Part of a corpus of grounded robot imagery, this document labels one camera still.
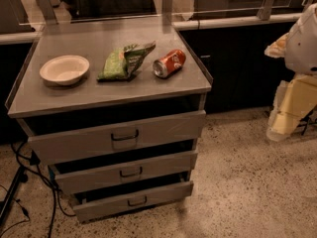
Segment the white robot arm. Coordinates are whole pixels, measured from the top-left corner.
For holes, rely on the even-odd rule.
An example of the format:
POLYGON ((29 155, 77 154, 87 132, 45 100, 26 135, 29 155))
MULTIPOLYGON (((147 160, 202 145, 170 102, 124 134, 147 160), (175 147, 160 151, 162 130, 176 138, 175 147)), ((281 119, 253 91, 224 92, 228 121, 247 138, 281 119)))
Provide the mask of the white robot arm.
POLYGON ((264 54, 284 58, 285 66, 295 72, 289 82, 282 80, 277 87, 268 118, 266 135, 278 142, 289 137, 317 106, 317 4, 311 4, 264 54))

